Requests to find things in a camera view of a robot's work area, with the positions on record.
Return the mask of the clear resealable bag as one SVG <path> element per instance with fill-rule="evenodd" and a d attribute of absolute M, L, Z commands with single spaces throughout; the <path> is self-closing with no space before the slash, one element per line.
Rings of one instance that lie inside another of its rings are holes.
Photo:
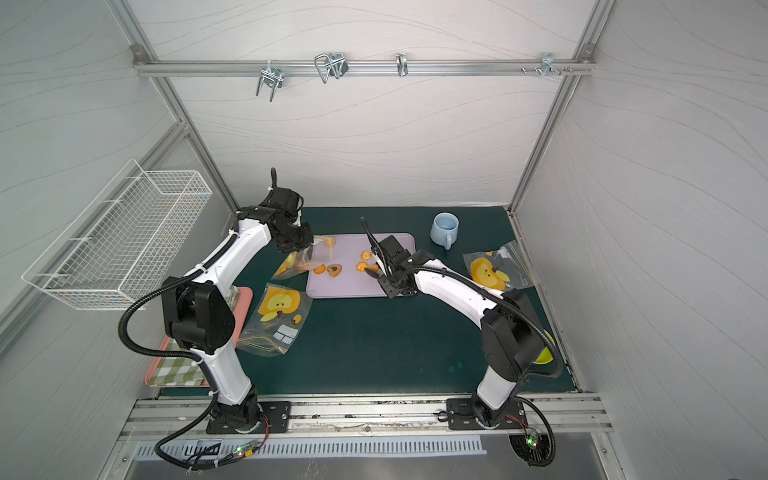
<path fill-rule="evenodd" d="M 517 240 L 494 251 L 464 254 L 463 260 L 471 279 L 488 289 L 507 291 L 535 286 Z"/>

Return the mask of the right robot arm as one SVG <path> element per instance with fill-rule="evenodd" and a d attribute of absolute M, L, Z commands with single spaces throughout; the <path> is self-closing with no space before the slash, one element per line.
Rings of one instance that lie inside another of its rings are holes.
<path fill-rule="evenodd" d="M 378 240 L 367 219 L 360 222 L 379 268 L 370 276 L 387 297 L 431 296 L 467 317 L 481 332 L 487 369 L 468 405 L 471 413 L 454 410 L 447 416 L 488 431 L 509 420 L 522 430 L 512 442 L 518 458 L 530 467 L 552 464 L 557 453 L 553 428 L 519 390 L 532 377 L 560 377 L 565 361 L 526 295 L 518 289 L 483 286 L 424 250 L 410 252 L 392 235 Z"/>

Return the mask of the resealable bag table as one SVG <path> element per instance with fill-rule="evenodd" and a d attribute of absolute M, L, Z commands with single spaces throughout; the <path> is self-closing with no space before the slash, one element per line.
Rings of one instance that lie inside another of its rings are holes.
<path fill-rule="evenodd" d="M 335 237 L 315 236 L 308 247 L 290 253 L 272 278 L 286 280 L 320 267 L 327 267 L 332 263 L 335 244 Z"/>

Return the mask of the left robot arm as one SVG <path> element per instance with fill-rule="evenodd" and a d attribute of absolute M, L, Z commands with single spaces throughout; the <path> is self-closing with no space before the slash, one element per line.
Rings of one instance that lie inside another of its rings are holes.
<path fill-rule="evenodd" d="M 188 359 L 201 369 L 210 388 L 211 401 L 203 413 L 155 444 L 154 452 L 160 459 L 187 472 L 205 471 L 235 464 L 261 448 L 260 442 L 250 442 L 220 457 L 207 447 L 184 459 L 164 449 L 208 418 L 221 420 L 236 432 L 249 433 L 268 426 L 256 387 L 235 351 L 236 320 L 229 305 L 230 290 L 244 268 L 270 243 L 283 253 L 312 244 L 311 227 L 300 220 L 303 204 L 299 193 L 273 179 L 259 204 L 237 211 L 227 238 L 205 260 L 182 277 L 168 277 L 121 315 L 117 333 L 125 347 L 147 357 Z M 150 349 L 130 337 L 130 319 L 155 298 L 162 303 L 165 333 L 178 345 L 173 351 Z"/>

